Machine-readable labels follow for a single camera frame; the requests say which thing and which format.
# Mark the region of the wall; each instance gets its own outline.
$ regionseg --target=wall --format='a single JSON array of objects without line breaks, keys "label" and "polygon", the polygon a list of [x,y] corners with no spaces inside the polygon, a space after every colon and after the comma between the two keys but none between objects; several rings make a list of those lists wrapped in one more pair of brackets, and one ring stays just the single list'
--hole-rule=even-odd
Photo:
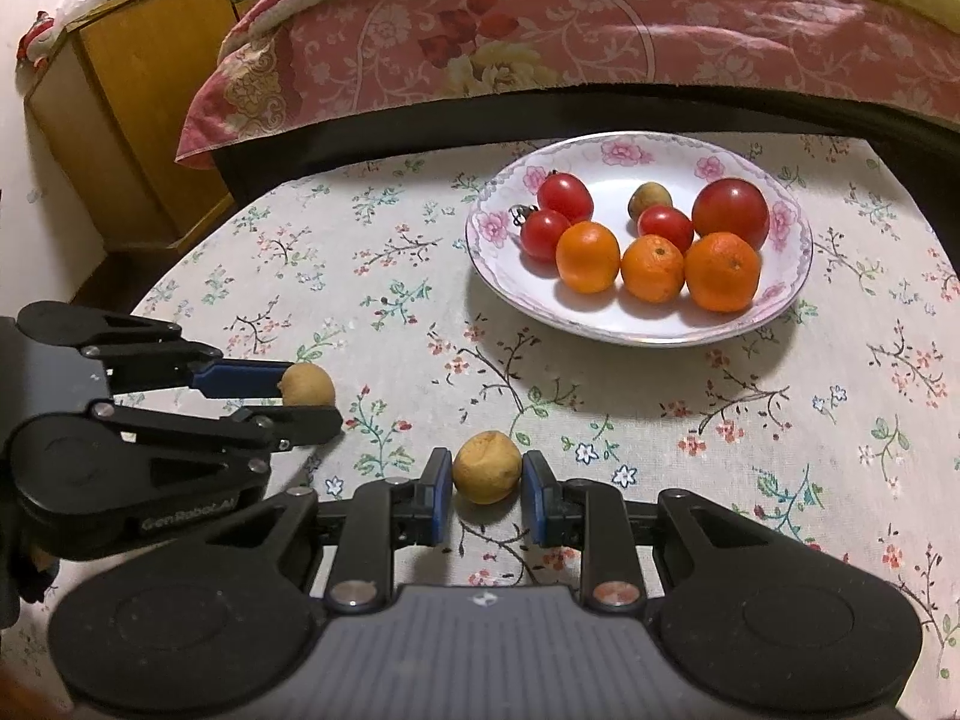
[{"label": "wall", "polygon": [[69,300],[104,258],[88,213],[27,121],[16,45],[37,10],[59,0],[0,0],[0,316],[34,300]]}]

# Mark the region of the pink floral quilt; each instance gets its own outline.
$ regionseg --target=pink floral quilt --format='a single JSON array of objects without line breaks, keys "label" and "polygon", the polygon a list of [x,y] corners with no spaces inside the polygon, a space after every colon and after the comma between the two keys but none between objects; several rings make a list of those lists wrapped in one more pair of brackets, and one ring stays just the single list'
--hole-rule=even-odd
[{"label": "pink floral quilt", "polygon": [[960,36],[875,1],[289,1],[203,84],[179,161],[355,113],[583,83],[763,87],[960,122]]}]

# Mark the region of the wooden cabinet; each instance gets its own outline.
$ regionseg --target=wooden cabinet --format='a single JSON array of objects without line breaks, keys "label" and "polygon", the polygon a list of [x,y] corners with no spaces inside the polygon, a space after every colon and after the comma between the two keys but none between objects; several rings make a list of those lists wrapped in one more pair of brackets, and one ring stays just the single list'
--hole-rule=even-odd
[{"label": "wooden cabinet", "polygon": [[216,170],[174,157],[236,21],[230,0],[113,0],[59,36],[26,106],[107,251],[181,255],[232,208]]}]

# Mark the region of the small round potato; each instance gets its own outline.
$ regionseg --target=small round potato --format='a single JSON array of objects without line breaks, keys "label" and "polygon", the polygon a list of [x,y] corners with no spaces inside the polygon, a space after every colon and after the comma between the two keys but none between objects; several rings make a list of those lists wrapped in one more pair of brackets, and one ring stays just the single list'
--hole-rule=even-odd
[{"label": "small round potato", "polygon": [[468,440],[453,461],[453,484],[477,504],[506,498],[520,480],[520,450],[501,432],[486,430]]},{"label": "small round potato", "polygon": [[673,197],[670,196],[669,191],[666,191],[664,185],[656,181],[647,181],[645,184],[640,184],[637,191],[631,195],[630,202],[627,204],[627,213],[632,220],[636,221],[640,218],[640,214],[654,205],[673,208]]},{"label": "small round potato", "polygon": [[313,362],[294,362],[277,385],[285,406],[333,406],[337,394],[328,372]]}]

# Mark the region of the table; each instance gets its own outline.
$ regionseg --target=table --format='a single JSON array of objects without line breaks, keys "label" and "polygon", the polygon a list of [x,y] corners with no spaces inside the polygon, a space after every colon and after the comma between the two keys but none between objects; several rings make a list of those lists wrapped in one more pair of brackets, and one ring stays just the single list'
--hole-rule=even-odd
[{"label": "table", "polygon": [[[419,474],[432,447],[455,452],[486,429],[540,449],[560,479],[587,476],[642,500],[690,488],[897,586],[925,624],[901,708],[955,716],[957,276],[866,143],[702,137],[795,191],[816,250],[786,314],[716,346],[631,349],[565,335],[515,312],[472,272],[467,204],[534,143],[291,182],[185,257],[137,312],[179,322],[186,338],[232,356],[309,360],[333,376],[343,439],[275,456],[271,491],[299,473],[320,498],[347,497],[379,476]],[[210,416],[241,405],[195,391],[122,400]],[[578,557],[528,547],[517,507],[458,502],[448,544],[398,553],[397,581],[576,581]],[[46,615],[100,567],[66,566],[4,641],[11,668],[61,699]]]}]

